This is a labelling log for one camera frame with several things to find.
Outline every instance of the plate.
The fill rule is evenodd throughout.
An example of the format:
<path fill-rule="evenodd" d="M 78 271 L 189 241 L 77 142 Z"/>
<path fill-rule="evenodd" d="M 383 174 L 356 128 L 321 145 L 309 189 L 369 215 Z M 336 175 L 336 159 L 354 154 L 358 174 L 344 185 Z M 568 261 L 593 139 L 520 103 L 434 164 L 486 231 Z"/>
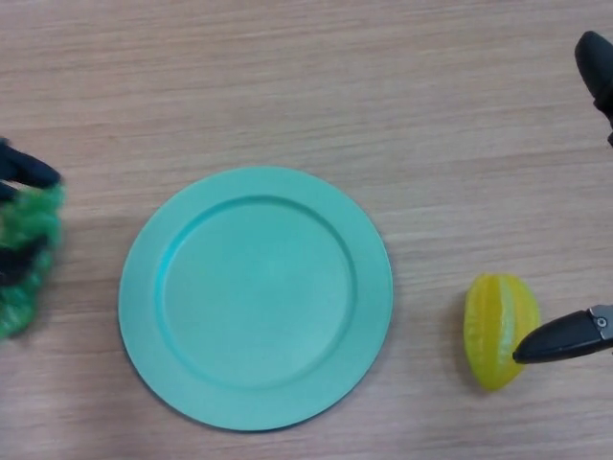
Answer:
<path fill-rule="evenodd" d="M 119 293 L 147 386 L 199 422 L 290 426 L 360 381 L 392 316 L 392 273 L 366 214 L 304 172 L 256 167 L 192 184 L 145 225 Z"/>

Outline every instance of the teal plate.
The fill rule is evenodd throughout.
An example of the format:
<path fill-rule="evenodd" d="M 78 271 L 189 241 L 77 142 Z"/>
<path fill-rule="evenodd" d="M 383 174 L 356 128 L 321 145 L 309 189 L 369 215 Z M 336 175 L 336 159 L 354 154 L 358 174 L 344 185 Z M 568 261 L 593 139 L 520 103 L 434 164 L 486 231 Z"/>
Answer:
<path fill-rule="evenodd" d="M 137 372 L 171 407 L 265 430 L 351 391 L 392 304 L 366 214 L 321 179 L 259 167 L 203 179 L 155 213 L 125 262 L 119 322 Z"/>

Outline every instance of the wooden table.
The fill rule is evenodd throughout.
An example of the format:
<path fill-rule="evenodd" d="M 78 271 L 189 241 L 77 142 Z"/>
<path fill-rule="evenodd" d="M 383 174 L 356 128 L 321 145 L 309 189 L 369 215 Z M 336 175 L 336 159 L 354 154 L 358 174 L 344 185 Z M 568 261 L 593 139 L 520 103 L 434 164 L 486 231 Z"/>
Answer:
<path fill-rule="evenodd" d="M 544 319 L 613 300 L 613 150 L 573 54 L 612 24 L 607 0 L 3 0 L 1 134 L 58 167 L 69 199 L 40 318 L 0 346 L 0 457 L 610 457 L 611 356 L 530 367 L 485 395 L 462 310 L 483 271 L 526 279 Z M 245 435 L 146 390 L 117 290 L 161 203 L 256 164 L 354 197 L 397 294 L 384 349 L 345 400 Z"/>

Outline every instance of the wood grain surface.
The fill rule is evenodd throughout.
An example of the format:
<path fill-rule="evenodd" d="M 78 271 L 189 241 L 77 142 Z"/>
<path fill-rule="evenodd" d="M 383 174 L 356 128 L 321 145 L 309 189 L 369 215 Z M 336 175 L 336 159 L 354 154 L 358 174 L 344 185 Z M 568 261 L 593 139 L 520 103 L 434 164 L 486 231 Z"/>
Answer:
<path fill-rule="evenodd" d="M 2 0 L 0 134 L 66 177 L 66 243 L 0 344 L 0 458 L 610 458 L 613 358 L 480 392 L 464 292 L 523 277 L 544 319 L 613 301 L 613 149 L 574 60 L 608 0 Z M 395 316 L 372 371 L 291 429 L 236 434 L 156 400 L 117 291 L 151 213 L 211 173 L 317 174 L 372 216 Z"/>

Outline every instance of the green fuzzy object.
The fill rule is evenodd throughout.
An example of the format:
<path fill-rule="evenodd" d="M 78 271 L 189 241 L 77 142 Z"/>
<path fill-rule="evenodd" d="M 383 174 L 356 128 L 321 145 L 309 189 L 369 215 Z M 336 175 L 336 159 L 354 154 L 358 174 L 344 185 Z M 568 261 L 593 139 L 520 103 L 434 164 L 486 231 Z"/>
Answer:
<path fill-rule="evenodd" d="M 0 287 L 0 339 L 24 331 L 34 320 L 36 295 L 59 245 L 61 222 L 57 212 L 63 201 L 64 188 L 59 184 L 50 189 L 23 189 L 15 201 L 0 208 L 0 246 L 15 249 L 42 235 L 48 242 L 19 285 Z"/>

